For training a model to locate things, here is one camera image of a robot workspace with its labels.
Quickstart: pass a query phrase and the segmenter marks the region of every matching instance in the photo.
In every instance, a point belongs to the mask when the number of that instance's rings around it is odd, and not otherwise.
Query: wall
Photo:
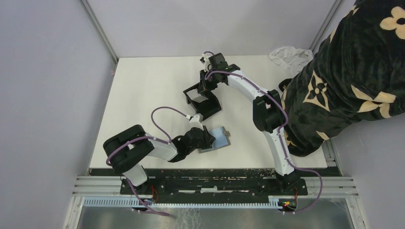
[[[90,0],[119,57],[309,48],[334,0]]]
[[[114,68],[78,0],[0,1],[0,222],[62,226]]]
[[[327,38],[351,9],[346,0],[328,28]],[[404,228],[405,114],[363,121],[332,140],[345,176],[352,176],[371,229]]]

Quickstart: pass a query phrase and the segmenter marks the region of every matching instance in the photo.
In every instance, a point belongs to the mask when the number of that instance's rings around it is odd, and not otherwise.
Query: crumpled towel
[[[302,71],[305,65],[312,61],[314,54],[311,50],[285,46],[272,51],[268,57],[294,77]]]

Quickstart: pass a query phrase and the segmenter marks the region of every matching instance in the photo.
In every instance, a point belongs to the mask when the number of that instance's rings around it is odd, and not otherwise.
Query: gray wall
[[[352,8],[345,0],[324,38]],[[352,176],[371,229],[404,228],[405,114],[352,125],[332,140],[345,176]]]
[[[309,48],[334,0],[90,0],[119,57]]]
[[[2,0],[0,28],[0,228],[60,228],[114,65],[78,0]]]

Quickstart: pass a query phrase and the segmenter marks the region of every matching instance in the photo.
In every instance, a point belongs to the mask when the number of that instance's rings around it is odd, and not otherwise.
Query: floral blanket
[[[314,59],[279,85],[290,153],[306,156],[361,120],[405,109],[405,1],[358,0]]]

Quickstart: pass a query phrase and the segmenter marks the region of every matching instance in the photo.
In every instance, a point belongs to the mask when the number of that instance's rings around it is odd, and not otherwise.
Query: white table
[[[166,139],[150,119],[158,106],[171,106],[194,114],[186,103],[183,90],[199,81],[203,65],[200,57],[121,58],[108,97],[90,168],[108,167],[103,143],[127,128],[140,124],[153,136]],[[260,86],[272,90],[291,76],[271,62],[267,56],[226,56],[228,64],[235,63]],[[263,134],[252,120],[252,104],[238,91],[221,83],[213,93],[222,111],[203,122],[207,128],[224,126],[231,133],[231,145],[216,151],[194,151],[185,160],[169,163],[160,158],[146,157],[145,168],[274,168],[274,160]],[[171,110],[159,110],[155,121],[172,138],[190,129],[188,121]],[[307,157],[292,159],[298,167],[326,167],[322,149]]]

